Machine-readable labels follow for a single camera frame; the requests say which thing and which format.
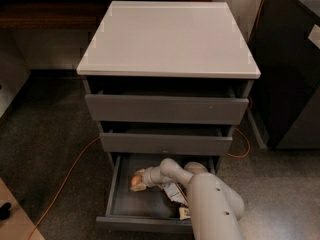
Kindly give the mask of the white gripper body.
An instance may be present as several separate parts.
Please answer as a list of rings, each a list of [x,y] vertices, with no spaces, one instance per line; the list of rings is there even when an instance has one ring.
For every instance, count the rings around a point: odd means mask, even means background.
[[[163,175],[159,167],[149,167],[142,174],[142,182],[147,187],[154,187],[163,182]]]

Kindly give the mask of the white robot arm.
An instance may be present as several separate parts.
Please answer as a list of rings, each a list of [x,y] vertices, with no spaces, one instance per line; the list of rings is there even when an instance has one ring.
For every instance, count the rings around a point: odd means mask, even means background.
[[[135,172],[132,191],[163,183],[179,183],[187,192],[187,204],[195,240],[244,240],[238,221],[244,213],[242,197],[201,164],[182,168],[166,158],[157,167]]]

